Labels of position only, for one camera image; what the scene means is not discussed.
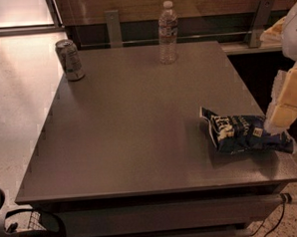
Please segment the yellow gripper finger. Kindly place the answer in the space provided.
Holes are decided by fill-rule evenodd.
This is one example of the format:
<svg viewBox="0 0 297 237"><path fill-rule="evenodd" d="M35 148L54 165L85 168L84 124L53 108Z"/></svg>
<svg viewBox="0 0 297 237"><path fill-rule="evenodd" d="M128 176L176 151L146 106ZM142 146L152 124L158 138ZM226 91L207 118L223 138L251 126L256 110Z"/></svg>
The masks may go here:
<svg viewBox="0 0 297 237"><path fill-rule="evenodd" d="M297 66L289 71L279 71L274 79L269 122L288 128L297 119Z"/></svg>

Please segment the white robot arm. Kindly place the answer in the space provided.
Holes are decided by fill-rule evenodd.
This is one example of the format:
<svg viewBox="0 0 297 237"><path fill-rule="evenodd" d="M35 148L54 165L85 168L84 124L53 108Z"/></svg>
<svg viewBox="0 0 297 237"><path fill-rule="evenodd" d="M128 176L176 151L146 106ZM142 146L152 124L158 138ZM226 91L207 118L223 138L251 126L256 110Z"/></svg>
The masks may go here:
<svg viewBox="0 0 297 237"><path fill-rule="evenodd" d="M283 55L294 61L294 66L284 72L279 70L272 85L271 103L266 121L268 132L281 132L297 119L297 16L277 21L260 37L264 44L280 43Z"/></svg>

